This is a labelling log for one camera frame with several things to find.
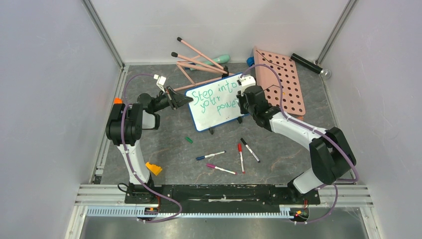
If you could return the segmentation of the blue framed whiteboard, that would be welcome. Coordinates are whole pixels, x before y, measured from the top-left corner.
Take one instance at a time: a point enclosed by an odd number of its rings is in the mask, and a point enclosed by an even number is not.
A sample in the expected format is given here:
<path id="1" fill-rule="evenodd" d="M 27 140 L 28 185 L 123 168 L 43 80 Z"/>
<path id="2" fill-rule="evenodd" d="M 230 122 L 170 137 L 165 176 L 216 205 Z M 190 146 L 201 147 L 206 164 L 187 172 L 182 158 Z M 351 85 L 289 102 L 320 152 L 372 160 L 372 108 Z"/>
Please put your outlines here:
<path id="1" fill-rule="evenodd" d="M 201 132 L 244 116 L 240 112 L 237 80 L 241 74 L 187 90 L 185 95 L 193 98 L 188 104 L 194 127 Z"/>

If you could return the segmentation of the green marker cap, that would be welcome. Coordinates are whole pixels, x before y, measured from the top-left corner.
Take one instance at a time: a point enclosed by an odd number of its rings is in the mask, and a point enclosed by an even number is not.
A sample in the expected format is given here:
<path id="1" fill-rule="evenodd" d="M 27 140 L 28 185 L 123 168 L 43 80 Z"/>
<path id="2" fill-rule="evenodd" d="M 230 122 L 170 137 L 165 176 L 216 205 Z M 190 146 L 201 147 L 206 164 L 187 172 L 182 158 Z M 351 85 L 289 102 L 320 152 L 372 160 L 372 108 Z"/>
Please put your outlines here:
<path id="1" fill-rule="evenodd" d="M 193 143 L 193 141 L 189 138 L 189 137 L 185 137 L 185 140 L 187 141 L 187 142 L 189 142 L 189 143 Z"/>

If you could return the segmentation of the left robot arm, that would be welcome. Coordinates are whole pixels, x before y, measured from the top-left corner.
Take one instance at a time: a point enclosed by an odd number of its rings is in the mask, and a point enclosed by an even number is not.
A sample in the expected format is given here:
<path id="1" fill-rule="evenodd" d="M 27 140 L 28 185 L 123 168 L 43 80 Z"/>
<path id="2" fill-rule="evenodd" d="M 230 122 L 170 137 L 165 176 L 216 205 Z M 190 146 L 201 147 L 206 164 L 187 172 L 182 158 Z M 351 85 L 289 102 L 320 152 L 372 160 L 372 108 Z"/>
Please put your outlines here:
<path id="1" fill-rule="evenodd" d="M 129 184 L 126 194 L 136 195 L 145 203 L 156 198 L 151 172 L 147 168 L 140 148 L 143 131 L 158 130 L 160 116 L 158 111 L 165 108 L 176 110 L 190 102 L 193 98 L 177 93 L 166 87 L 156 97 L 148 93 L 138 96 L 134 104 L 125 104 L 116 98 L 107 120 L 105 133 L 113 145 L 121 152 L 129 173 Z"/>

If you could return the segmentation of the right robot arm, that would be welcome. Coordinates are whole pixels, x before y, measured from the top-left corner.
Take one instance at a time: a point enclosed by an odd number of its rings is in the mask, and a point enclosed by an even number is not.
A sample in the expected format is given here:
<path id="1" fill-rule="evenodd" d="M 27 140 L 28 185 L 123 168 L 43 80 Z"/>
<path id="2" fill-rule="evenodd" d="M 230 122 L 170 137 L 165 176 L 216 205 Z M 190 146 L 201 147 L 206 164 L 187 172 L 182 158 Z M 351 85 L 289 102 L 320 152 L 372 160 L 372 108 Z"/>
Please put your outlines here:
<path id="1" fill-rule="evenodd" d="M 339 128 L 316 127 L 270 106 L 264 90 L 257 85 L 242 87 L 237 98 L 240 112 L 250 114 L 258 126 L 286 136 L 310 152 L 311 168 L 289 182 L 291 202 L 300 203 L 309 191 L 343 181 L 347 171 L 356 170 L 356 159 Z"/>

